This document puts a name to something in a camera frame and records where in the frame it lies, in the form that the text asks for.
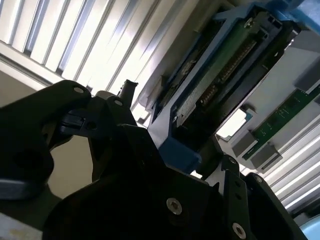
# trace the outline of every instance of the mounting hole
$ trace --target mounting hole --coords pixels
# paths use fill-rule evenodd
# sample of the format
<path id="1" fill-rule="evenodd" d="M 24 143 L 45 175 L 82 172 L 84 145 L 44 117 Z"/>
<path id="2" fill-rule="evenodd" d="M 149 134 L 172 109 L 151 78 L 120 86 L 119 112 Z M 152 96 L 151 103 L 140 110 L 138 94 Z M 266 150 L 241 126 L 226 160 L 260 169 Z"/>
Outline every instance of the mounting hole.
<path id="1" fill-rule="evenodd" d="M 80 87 L 75 87 L 75 88 L 73 88 L 73 90 L 74 90 L 75 92 L 77 92 L 77 93 L 80 93 L 80 94 L 83 94 L 83 93 L 84 93 L 84 91 L 83 91 Z"/>
<path id="2" fill-rule="evenodd" d="M 117 105 L 119 105 L 119 106 L 122 106 L 122 105 L 123 105 L 123 103 L 122 103 L 121 101 L 119 101 L 119 100 L 114 100 L 114 103 L 117 104 Z"/>
<path id="3" fill-rule="evenodd" d="M 235 197 L 236 197 L 237 199 L 239 199 L 239 200 L 242 199 L 241 196 L 240 196 L 238 193 L 235 194 Z"/>
<path id="4" fill-rule="evenodd" d="M 35 150 L 25 150 L 18 152 L 14 158 L 14 162 L 22 169 L 36 169 L 43 165 L 41 154 Z"/>
<path id="5" fill-rule="evenodd" d="M 97 125 L 95 122 L 93 121 L 89 121 L 86 126 L 85 126 L 86 129 L 88 130 L 95 130 L 97 128 Z"/>
<path id="6" fill-rule="evenodd" d="M 234 233 L 240 238 L 240 239 L 246 239 L 247 238 L 247 234 L 246 231 L 244 230 L 244 228 L 237 222 L 234 222 L 232 224 L 232 229 L 234 231 Z"/>

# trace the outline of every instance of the metal slat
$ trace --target metal slat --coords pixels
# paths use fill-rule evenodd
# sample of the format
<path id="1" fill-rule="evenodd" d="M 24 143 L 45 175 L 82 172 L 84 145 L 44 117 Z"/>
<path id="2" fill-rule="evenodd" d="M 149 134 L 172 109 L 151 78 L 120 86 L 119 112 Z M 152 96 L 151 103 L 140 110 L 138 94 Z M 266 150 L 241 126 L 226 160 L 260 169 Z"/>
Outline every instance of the metal slat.
<path id="1" fill-rule="evenodd" d="M 297 189 L 288 197 L 281 200 L 284 207 L 290 212 L 302 203 L 306 202 L 311 194 L 320 189 L 320 175 L 317 175 L 312 180 L 305 182 L 302 187 Z"/>
<path id="2" fill-rule="evenodd" d="M 173 5 L 180 3 L 178 0 L 176 1 L 166 1 L 162 0 L 154 10 L 150 20 L 148 21 L 147 25 L 145 26 L 143 33 L 139 37 L 137 43 L 132 49 L 130 56 L 125 61 L 121 71 L 119 72 L 118 76 L 115 78 L 114 83 L 108 89 L 111 93 L 117 93 L 121 86 L 123 85 L 126 79 L 131 81 L 135 81 L 137 79 L 138 74 L 136 72 L 139 71 L 139 68 L 142 66 L 139 65 L 140 59 L 144 55 L 145 51 L 148 48 L 148 45 L 152 40 L 155 41 L 155 35 L 164 22 L 166 16 L 170 9 L 172 9 Z"/>
<path id="3" fill-rule="evenodd" d="M 63 80 L 55 72 L 39 65 L 34 60 L 0 41 L 0 71 L 40 90 Z"/>
<path id="4" fill-rule="evenodd" d="M 69 61 L 70 55 L 74 50 L 75 44 L 78 42 L 78 38 L 83 31 L 83 28 L 87 22 L 89 15 L 95 14 L 94 12 L 93 13 L 91 12 L 94 3 L 95 3 L 95 0 L 85 0 L 84 1 L 83 5 L 81 7 L 80 13 L 77 17 L 76 23 L 73 27 L 71 37 L 70 37 L 70 39 L 64 49 L 62 58 L 59 62 L 59 65 L 58 65 L 56 72 L 57 71 L 63 72 L 65 70 L 66 65 Z"/>
<path id="5" fill-rule="evenodd" d="M 86 55 L 92 39 L 97 31 L 101 18 L 109 7 L 109 0 L 95 0 L 90 15 L 86 20 L 83 30 L 74 46 L 69 61 L 62 73 L 66 79 L 73 80 L 76 76 L 79 66 Z"/>
<path id="6" fill-rule="evenodd" d="M 24 0 L 5 0 L 0 15 L 0 40 L 11 44 Z"/>
<path id="7" fill-rule="evenodd" d="M 36 13 L 37 5 L 38 0 L 24 1 L 20 19 L 18 21 L 18 25 L 12 42 L 12 47 L 17 49 L 19 52 L 24 51 L 29 30 L 31 29 L 32 21 Z"/>
<path id="8" fill-rule="evenodd" d="M 45 66 L 52 70 L 56 71 L 59 65 L 59 62 L 63 56 L 64 50 L 68 44 L 68 41 L 71 37 L 72 31 L 75 27 L 75 23 L 79 16 L 81 7 L 85 4 L 85 0 L 71 0 L 65 15 L 63 17 L 61 26 L 57 32 L 56 38 L 54 39 L 52 49 L 49 53 L 48 59 L 45 63 Z"/>
<path id="9" fill-rule="evenodd" d="M 83 86 L 88 85 L 93 72 L 97 70 L 97 62 L 104 57 L 101 55 L 101 53 L 105 51 L 108 44 L 117 32 L 117 26 L 128 4 L 129 0 L 114 1 L 110 12 L 106 16 L 106 20 L 99 33 L 99 36 L 97 37 L 95 44 L 88 55 L 88 58 L 85 60 L 79 76 L 76 78 L 76 81 Z"/>
<path id="10" fill-rule="evenodd" d="M 52 45 L 59 22 L 64 14 L 64 9 L 70 0 L 51 0 L 45 12 L 42 25 L 35 40 L 30 57 L 40 64 L 45 62 L 48 51 Z"/>
<path id="11" fill-rule="evenodd" d="M 146 63 L 136 79 L 136 82 L 139 84 L 135 89 L 132 101 L 137 102 L 137 98 L 141 90 L 144 88 L 144 85 L 168 51 L 169 47 L 177 37 L 179 31 L 182 29 L 192 11 L 195 9 L 197 3 L 198 0 L 186 1 L 176 18 L 174 19 L 172 25 L 168 28 L 161 41 L 156 45 L 155 51 L 152 53 L 152 58 L 150 59 L 148 57 L 148 59 L 145 59 L 145 56 L 142 56 L 142 58 L 140 59 L 141 61 L 146 60 Z"/>
<path id="12" fill-rule="evenodd" d="M 89 82 L 89 86 L 93 86 L 92 93 L 104 90 L 108 84 L 110 84 L 110 80 L 116 73 L 118 66 L 126 58 L 127 53 L 131 50 L 131 46 L 136 44 L 138 39 L 136 36 L 144 29 L 145 26 L 143 22 L 149 18 L 149 12 L 153 11 L 154 5 L 157 3 L 158 1 L 155 0 L 139 2 L 123 34 L 119 36 L 118 39 L 113 39 L 113 43 L 110 43 L 110 47 L 108 47 L 104 53 L 105 58 L 99 61 L 96 74 L 91 77 Z"/>
<path id="13" fill-rule="evenodd" d="M 28 38 L 23 50 L 23 53 L 27 54 L 28 56 L 30 56 L 32 50 L 34 49 L 36 39 L 38 37 L 40 27 L 43 23 L 49 2 L 50 0 L 39 0 L 36 7 Z"/>

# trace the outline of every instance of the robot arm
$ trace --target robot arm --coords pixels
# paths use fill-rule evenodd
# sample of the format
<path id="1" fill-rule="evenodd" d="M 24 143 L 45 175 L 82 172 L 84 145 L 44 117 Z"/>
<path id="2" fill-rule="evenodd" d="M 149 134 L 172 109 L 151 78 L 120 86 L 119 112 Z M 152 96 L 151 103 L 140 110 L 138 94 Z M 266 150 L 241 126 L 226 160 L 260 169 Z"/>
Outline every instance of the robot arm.
<path id="1" fill-rule="evenodd" d="M 267 183 L 241 175 L 220 149 L 213 186 L 166 166 L 136 125 L 131 94 L 91 97 L 65 80 L 1 108 L 2 200 L 37 197 L 54 167 L 50 150 L 72 135 L 89 140 L 93 183 L 57 204 L 42 239 L 306 239 Z"/>

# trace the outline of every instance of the bolt head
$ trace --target bolt head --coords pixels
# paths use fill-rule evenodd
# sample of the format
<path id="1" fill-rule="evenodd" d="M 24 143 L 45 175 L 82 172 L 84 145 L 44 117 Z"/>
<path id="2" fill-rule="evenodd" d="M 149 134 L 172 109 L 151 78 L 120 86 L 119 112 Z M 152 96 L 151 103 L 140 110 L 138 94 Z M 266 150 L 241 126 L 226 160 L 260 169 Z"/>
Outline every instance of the bolt head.
<path id="1" fill-rule="evenodd" d="M 174 197 L 170 197 L 166 200 L 166 206 L 174 215 L 180 215 L 182 213 L 182 206 Z"/>
<path id="2" fill-rule="evenodd" d="M 262 179 L 258 175 L 255 175 L 254 178 L 258 183 L 260 183 L 260 184 L 262 183 Z"/>
<path id="3" fill-rule="evenodd" d="M 85 91 L 83 91 L 80 87 L 75 87 L 73 90 L 77 93 L 83 94 Z"/>

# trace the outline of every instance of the gray panel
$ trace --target gray panel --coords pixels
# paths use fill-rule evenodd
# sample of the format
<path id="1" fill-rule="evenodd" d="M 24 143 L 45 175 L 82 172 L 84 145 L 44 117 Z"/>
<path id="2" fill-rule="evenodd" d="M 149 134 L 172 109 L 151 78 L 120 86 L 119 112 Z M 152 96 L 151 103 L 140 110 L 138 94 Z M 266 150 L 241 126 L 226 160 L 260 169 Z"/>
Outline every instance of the gray panel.
<path id="1" fill-rule="evenodd" d="M 258 168 L 266 166 L 269 162 L 274 162 L 275 160 L 280 160 L 280 154 L 274 146 L 266 144 L 263 146 L 252 158 L 251 161 L 253 165 Z"/>
<path id="2" fill-rule="evenodd" d="M 320 57 L 318 57 L 305 71 L 302 73 L 295 86 L 301 91 L 310 94 L 320 83 Z"/>
<path id="3" fill-rule="evenodd" d="M 236 157 L 242 156 L 248 150 L 250 150 L 258 141 L 251 134 L 251 132 L 247 132 L 244 137 L 242 137 L 233 147 L 232 150 Z"/>

